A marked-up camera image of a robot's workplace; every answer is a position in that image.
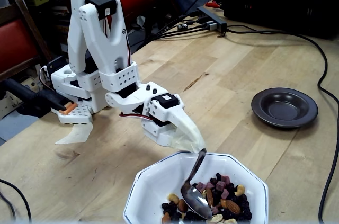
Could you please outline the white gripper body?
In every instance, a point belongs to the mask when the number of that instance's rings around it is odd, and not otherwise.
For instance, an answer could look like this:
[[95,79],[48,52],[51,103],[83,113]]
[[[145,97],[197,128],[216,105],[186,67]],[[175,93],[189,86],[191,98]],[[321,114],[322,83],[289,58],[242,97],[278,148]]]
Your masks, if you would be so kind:
[[175,127],[171,123],[160,127],[154,121],[150,121],[147,119],[142,119],[141,125],[144,130],[145,136],[151,139],[155,143],[156,143],[156,137],[159,131],[172,130],[172,129],[175,130]]

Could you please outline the white fixed gripper jaw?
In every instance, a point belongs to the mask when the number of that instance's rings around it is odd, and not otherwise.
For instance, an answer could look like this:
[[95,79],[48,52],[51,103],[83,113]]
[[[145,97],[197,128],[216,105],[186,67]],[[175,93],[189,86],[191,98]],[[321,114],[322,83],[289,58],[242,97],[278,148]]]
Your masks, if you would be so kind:
[[175,138],[176,130],[159,131],[156,137],[156,143],[161,146],[171,146]]

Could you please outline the white pivoting gripper jaw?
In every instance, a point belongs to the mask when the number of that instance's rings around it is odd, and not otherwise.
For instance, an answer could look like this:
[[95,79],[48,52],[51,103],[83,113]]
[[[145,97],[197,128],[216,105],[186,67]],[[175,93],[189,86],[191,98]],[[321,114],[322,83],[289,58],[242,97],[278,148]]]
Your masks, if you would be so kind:
[[184,104],[181,101],[178,105],[166,109],[157,100],[152,100],[149,103],[149,114],[162,122],[171,123],[180,123],[186,117]]

